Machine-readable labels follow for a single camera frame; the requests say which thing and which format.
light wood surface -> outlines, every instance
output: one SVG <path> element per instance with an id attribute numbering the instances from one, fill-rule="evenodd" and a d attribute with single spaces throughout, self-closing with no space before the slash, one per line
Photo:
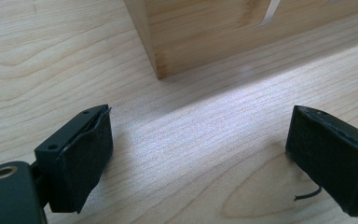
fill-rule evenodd
<path id="1" fill-rule="evenodd" d="M 358 223 L 284 156 L 293 105 L 358 128 L 358 16 L 157 81 L 122 0 L 0 1 L 0 163 L 108 103 L 114 158 L 49 223 Z"/>
<path id="2" fill-rule="evenodd" d="M 158 78 L 358 13 L 358 0 L 125 0 Z"/>

black plastic part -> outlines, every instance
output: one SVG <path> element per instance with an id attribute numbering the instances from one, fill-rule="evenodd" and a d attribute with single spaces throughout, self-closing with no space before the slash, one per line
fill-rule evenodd
<path id="1" fill-rule="evenodd" d="M 39 206 L 30 166 L 23 161 L 0 165 L 0 223 L 47 223 Z"/>
<path id="2" fill-rule="evenodd" d="M 34 151 L 52 212 L 80 213 L 113 153 L 108 105 L 79 113 Z"/>
<path id="3" fill-rule="evenodd" d="M 358 217 L 358 129 L 323 111 L 295 106 L 286 152 L 351 217 Z"/>

wooden box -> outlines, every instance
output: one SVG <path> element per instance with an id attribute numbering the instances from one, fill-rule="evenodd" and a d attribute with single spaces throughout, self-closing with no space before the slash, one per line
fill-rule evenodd
<path id="1" fill-rule="evenodd" d="M 358 13 L 358 0 L 125 2 L 158 78 Z"/>

